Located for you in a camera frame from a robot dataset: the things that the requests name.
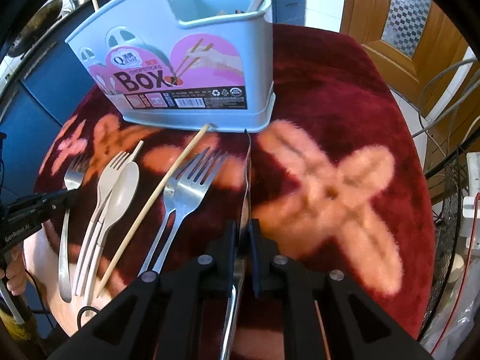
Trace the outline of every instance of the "red wire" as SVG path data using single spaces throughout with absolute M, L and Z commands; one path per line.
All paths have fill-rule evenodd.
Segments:
M 461 295 L 462 295 L 463 286 L 464 286 L 464 284 L 465 284 L 465 279 L 466 279 L 466 277 L 467 277 L 467 269 L 469 268 L 469 264 L 470 264 L 470 256 L 471 256 L 471 254 L 472 254 L 473 239 L 474 239 L 474 237 L 475 237 L 475 227 L 476 227 L 476 225 L 477 225 L 477 211 L 478 211 L 478 207 L 479 207 L 479 200 L 480 200 L 480 192 L 477 193 L 477 195 L 475 196 L 475 210 L 474 210 L 474 214 L 473 214 L 472 234 L 470 235 L 469 252 L 468 252 L 468 254 L 466 255 L 465 269 L 463 270 L 462 282 L 460 283 L 460 290 L 458 291 L 457 299 L 455 300 L 455 304 L 454 304 L 454 306 L 453 306 L 453 310 L 452 310 L 452 312 L 450 313 L 450 317 L 448 317 L 448 321 L 447 321 L 445 327 L 443 328 L 442 334 L 440 334 L 440 337 L 438 338 L 437 343 L 435 344 L 435 346 L 433 347 L 433 349 L 432 349 L 431 352 L 430 352 L 431 355 L 432 355 L 432 354 L 435 352 L 435 350 L 437 349 L 438 344 L 440 344 L 440 341 L 443 339 L 443 336 L 445 335 L 445 332 L 447 331 L 448 326 L 450 325 L 450 322 L 452 322 L 452 318 L 453 318 L 453 316 L 455 315 L 455 312 L 457 311 L 457 306 L 458 306 L 458 303 L 459 303 L 459 301 L 460 301 L 460 297 L 461 297 Z

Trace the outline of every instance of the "table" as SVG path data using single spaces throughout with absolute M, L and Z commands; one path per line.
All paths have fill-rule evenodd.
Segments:
M 400 109 L 369 57 L 352 38 L 329 31 L 274 26 L 272 121 L 253 134 L 252 205 L 263 233 L 280 251 L 309 269 L 341 269 L 357 280 L 413 337 L 428 302 L 434 264 L 434 226 L 427 184 Z M 137 157 L 138 192 L 112 229 L 100 262 L 101 278 L 141 207 L 195 133 L 132 125 L 94 87 L 65 123 L 39 171 L 36 191 L 62 187 L 70 158 L 92 154 L 71 210 L 70 276 L 96 202 L 101 171 L 120 150 L 145 144 Z M 243 134 L 209 132 L 196 147 L 228 150 L 219 176 L 177 234 L 165 269 L 203 254 L 222 234 L 227 219 L 239 217 L 243 197 Z M 106 291 L 102 307 L 133 280 L 163 218 L 161 198 L 126 249 Z M 81 298 L 64 303 L 58 293 L 58 249 L 62 214 L 25 242 L 25 260 L 41 283 L 58 323 L 76 331 Z M 201 358 L 218 356 L 222 304 L 210 304 Z M 236 359 L 283 357 L 281 318 L 275 302 L 244 296 L 234 345 Z

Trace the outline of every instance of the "stainless steel fork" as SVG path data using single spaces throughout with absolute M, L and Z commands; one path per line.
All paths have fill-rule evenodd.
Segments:
M 71 161 L 64 181 L 68 190 L 76 190 L 82 185 L 83 176 L 88 169 L 89 158 L 83 154 Z M 65 210 L 58 252 L 58 289 L 64 302 L 71 302 L 70 272 L 68 266 L 68 220 L 70 209 Z
M 173 223 L 169 238 L 166 240 L 165 246 L 153 267 L 153 270 L 157 273 L 160 273 L 162 270 L 170 246 L 172 245 L 173 239 L 175 238 L 183 220 L 198 208 L 205 197 L 208 188 L 212 184 L 213 179 L 227 157 L 228 153 L 225 152 L 222 154 L 220 150 L 216 153 L 212 151 L 207 157 L 205 157 L 205 154 L 209 149 L 209 147 L 206 148 L 197 158 L 195 158 L 177 182 L 175 193 L 173 195 L 173 202 L 175 204 L 175 222 Z
M 160 239 L 162 238 L 162 234 L 165 231 L 165 227 L 167 226 L 167 222 L 169 221 L 169 217 L 172 214 L 172 212 L 175 211 L 175 203 L 173 201 L 173 193 L 175 192 L 175 187 L 177 186 L 178 183 L 178 178 L 182 174 L 182 172 L 188 167 L 194 160 L 196 156 L 191 158 L 190 161 L 187 161 L 186 163 L 182 164 L 174 174 L 169 178 L 169 180 L 166 182 L 165 188 L 163 190 L 163 205 L 165 207 L 165 216 L 163 217 L 162 224 L 160 225 L 160 228 L 158 229 L 157 236 L 155 237 L 152 246 L 150 247 L 150 250 L 148 251 L 147 257 L 145 258 L 145 261 L 143 262 L 142 268 L 140 268 L 140 271 L 138 273 L 138 276 L 140 276 L 143 272 L 148 270 L 148 266 L 150 265 L 150 261 L 152 261 L 153 254 L 155 253 L 155 249 L 158 246 L 158 243 L 160 242 Z

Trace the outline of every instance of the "chopstick illustration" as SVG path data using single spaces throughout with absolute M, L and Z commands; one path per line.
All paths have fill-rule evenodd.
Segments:
M 209 44 L 207 47 L 205 47 L 205 49 L 203 49 L 202 51 L 208 51 L 208 50 L 210 50 L 212 47 L 213 47 L 213 43 L 210 43 L 210 44 Z M 195 57 L 195 58 L 187 65 L 187 67 L 184 68 L 184 69 L 182 70 L 182 72 L 176 77 L 176 80 L 178 80 L 178 79 L 183 75 L 183 73 L 185 73 L 188 69 L 190 69 L 191 66 L 192 66 L 195 62 L 197 62 L 199 59 L 200 59 L 199 57 Z
M 203 38 L 200 38 L 200 40 L 197 42 L 197 44 L 196 44 L 195 46 L 193 46 L 193 48 L 191 49 L 191 52 L 194 52 L 194 51 L 198 48 L 198 46 L 200 46 L 200 44 L 201 44 L 202 42 L 203 42 Z M 180 64 L 180 66 L 177 67 L 177 70 L 175 71 L 175 73 L 173 73 L 174 77 L 177 76 L 178 71 L 182 68 L 183 64 L 184 64 L 185 62 L 187 62 L 187 59 L 188 59 L 188 58 L 189 58 L 189 57 L 188 57 L 188 55 L 187 55 L 187 56 L 184 58 L 184 60 L 182 61 L 182 63 Z

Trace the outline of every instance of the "beige plastic spoon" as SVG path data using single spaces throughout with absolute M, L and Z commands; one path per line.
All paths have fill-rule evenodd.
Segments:
M 97 276 L 98 265 L 100 264 L 100 257 L 102 256 L 108 232 L 113 225 L 124 216 L 134 199 L 138 186 L 139 173 L 138 165 L 135 162 L 126 164 L 115 182 L 109 200 L 106 202 L 105 209 L 98 220 L 103 225 L 97 244 L 95 245 L 90 270 L 88 271 L 87 286 L 85 296 L 83 297 L 84 306 L 90 306 L 92 302 L 95 277 Z

